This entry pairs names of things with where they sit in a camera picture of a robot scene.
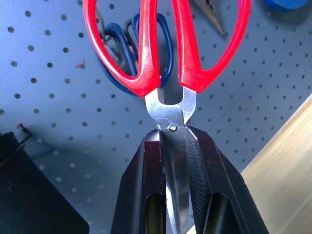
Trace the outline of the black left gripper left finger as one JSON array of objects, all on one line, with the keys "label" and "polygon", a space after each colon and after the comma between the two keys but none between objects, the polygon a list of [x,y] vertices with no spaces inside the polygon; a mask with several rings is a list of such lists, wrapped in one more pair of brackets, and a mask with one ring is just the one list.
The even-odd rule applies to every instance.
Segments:
[{"label": "black left gripper left finger", "polygon": [[111,233],[166,233],[166,182],[159,130],[143,137],[122,175]]}]

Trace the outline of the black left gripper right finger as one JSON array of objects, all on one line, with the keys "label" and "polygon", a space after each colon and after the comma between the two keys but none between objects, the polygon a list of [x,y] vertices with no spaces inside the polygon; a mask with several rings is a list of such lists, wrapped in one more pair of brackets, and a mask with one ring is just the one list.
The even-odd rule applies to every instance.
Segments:
[{"label": "black left gripper right finger", "polygon": [[268,233],[242,175],[215,141],[187,127],[185,143],[196,233]]}]

